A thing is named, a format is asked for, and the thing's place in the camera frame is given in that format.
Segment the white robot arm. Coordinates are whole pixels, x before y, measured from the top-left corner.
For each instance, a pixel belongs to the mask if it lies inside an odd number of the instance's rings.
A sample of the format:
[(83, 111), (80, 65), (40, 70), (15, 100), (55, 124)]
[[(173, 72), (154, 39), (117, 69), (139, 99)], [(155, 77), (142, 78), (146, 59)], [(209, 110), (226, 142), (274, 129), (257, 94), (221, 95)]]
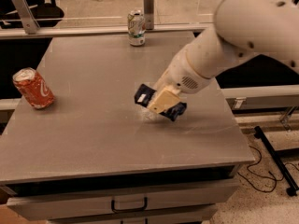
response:
[(154, 85), (148, 109), (161, 113), (213, 77), (257, 55), (299, 72), (299, 8), (291, 0), (219, 0), (213, 24), (181, 49)]

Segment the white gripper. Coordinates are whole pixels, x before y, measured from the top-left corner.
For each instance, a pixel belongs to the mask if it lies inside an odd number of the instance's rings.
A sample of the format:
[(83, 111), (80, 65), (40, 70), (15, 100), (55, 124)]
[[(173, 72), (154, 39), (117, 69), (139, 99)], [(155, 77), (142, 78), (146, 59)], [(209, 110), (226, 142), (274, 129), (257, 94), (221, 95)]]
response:
[(187, 59), (183, 49), (154, 84), (156, 92), (152, 96), (148, 110), (162, 113), (180, 102), (181, 93), (194, 94), (209, 85), (211, 79), (199, 75)]

